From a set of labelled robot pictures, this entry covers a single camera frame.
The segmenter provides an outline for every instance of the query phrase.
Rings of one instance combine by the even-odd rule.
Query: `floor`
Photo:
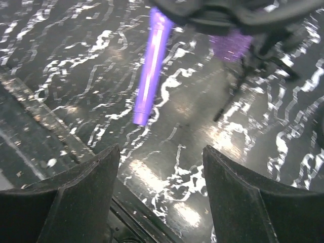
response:
[[[322,10],[305,21],[304,46],[286,56],[301,79],[286,83],[280,71],[250,79],[217,123],[229,97],[224,65],[207,36],[175,27],[152,117],[138,127],[132,107],[148,12],[142,0],[1,1],[0,63],[95,153],[119,143],[118,178],[184,242],[216,242],[207,144],[269,178],[324,191],[324,150],[312,130],[324,101]]]

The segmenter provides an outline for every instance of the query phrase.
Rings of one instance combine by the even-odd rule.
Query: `purple textured object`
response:
[[[215,57],[226,62],[237,61],[250,47],[252,36],[233,29],[227,36],[209,36]]]
[[[152,30],[149,33],[147,42],[145,63],[142,68],[133,117],[133,123],[141,126],[147,124],[151,114],[173,22],[157,8],[152,8],[150,11],[150,27]]]

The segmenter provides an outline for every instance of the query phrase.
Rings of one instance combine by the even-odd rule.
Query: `purple cylinder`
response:
[[[147,42],[145,63],[142,68],[133,117],[133,123],[141,126],[147,124],[151,114],[159,74],[173,22],[157,8],[152,8],[150,11],[150,27],[151,31]]]
[[[225,62],[235,62],[249,49],[252,36],[242,35],[233,29],[226,36],[209,36],[215,57]]]

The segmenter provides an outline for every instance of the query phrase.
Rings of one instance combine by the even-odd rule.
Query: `black marble surface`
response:
[[[207,36],[176,27],[154,113],[137,127],[148,11],[141,0],[1,1],[0,63],[95,153],[119,143],[118,178],[184,242],[216,242],[203,177],[207,144],[267,177],[323,191],[324,153],[311,128],[324,95],[321,11],[305,21],[311,37],[298,57],[286,58],[302,78],[251,79],[218,123],[227,74]]]

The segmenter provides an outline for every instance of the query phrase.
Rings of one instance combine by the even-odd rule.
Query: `purple object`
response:
[[[150,11],[150,27],[145,63],[135,102],[133,123],[145,126],[151,114],[159,75],[173,22],[157,8]]]
[[[225,62],[237,61],[250,47],[253,37],[233,29],[227,36],[210,36],[215,57]]]

